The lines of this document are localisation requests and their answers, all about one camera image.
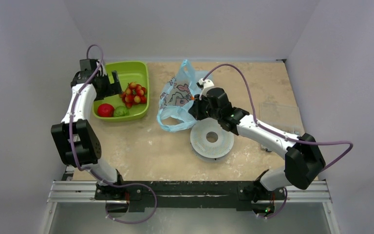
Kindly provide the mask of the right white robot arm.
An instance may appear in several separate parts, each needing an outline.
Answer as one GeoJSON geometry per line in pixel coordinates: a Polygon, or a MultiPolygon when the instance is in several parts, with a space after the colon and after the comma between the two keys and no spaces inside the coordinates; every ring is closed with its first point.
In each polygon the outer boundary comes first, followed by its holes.
{"type": "Polygon", "coordinates": [[[222,88],[210,89],[205,97],[195,95],[188,112],[196,120],[212,118],[223,130],[254,140],[284,159],[283,167],[266,170],[256,179],[254,192],[259,198],[266,198],[273,190],[285,186],[305,190],[325,167],[324,158],[311,135],[302,136],[306,144],[290,141],[292,135],[289,133],[277,136],[277,128],[264,125],[248,111],[232,106],[222,88]]]}

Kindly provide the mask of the green fake fruit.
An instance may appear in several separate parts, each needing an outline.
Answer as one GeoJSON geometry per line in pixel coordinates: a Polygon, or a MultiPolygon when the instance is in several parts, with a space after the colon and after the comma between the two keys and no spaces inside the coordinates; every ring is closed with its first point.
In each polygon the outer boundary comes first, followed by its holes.
{"type": "Polygon", "coordinates": [[[125,116],[128,116],[129,114],[130,114],[129,110],[126,106],[118,106],[115,108],[113,112],[113,117],[125,117],[125,116]]]}

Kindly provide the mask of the blue plastic bag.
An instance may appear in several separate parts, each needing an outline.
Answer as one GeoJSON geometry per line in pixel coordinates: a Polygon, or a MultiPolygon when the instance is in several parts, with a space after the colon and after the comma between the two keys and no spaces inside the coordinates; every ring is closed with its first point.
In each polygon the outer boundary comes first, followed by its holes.
{"type": "Polygon", "coordinates": [[[196,71],[186,59],[180,65],[178,73],[165,84],[160,94],[156,117],[164,131],[174,133],[190,129],[196,124],[197,120],[188,113],[193,105],[190,97],[200,93],[197,82],[206,74],[207,71],[196,71]]]}

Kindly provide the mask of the red fake apple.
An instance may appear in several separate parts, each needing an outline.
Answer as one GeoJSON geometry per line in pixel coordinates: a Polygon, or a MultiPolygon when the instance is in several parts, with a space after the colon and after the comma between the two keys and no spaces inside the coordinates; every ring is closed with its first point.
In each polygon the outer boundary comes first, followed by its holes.
{"type": "Polygon", "coordinates": [[[103,103],[99,105],[97,109],[97,115],[99,117],[113,117],[114,111],[115,108],[112,105],[108,103],[103,103]]]}

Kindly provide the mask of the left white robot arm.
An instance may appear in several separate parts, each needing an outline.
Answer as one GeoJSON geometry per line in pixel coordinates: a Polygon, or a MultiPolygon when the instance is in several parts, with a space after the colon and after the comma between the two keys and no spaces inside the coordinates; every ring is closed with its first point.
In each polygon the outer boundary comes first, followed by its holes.
{"type": "Polygon", "coordinates": [[[80,71],[71,81],[67,113],[61,123],[51,127],[51,135],[65,165],[88,172],[97,180],[100,190],[107,189],[113,199],[121,199],[126,192],[122,176],[101,158],[100,141],[88,121],[93,102],[114,94],[114,89],[101,60],[86,58],[79,63],[80,71]]]}

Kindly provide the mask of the red fake fruits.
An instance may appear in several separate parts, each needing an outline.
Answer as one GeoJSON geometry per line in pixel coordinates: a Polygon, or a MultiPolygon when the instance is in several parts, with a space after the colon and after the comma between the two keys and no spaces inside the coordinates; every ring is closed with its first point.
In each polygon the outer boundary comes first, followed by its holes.
{"type": "Polygon", "coordinates": [[[134,105],[147,104],[148,89],[137,82],[130,82],[122,94],[119,94],[124,105],[130,109],[134,105]]]}

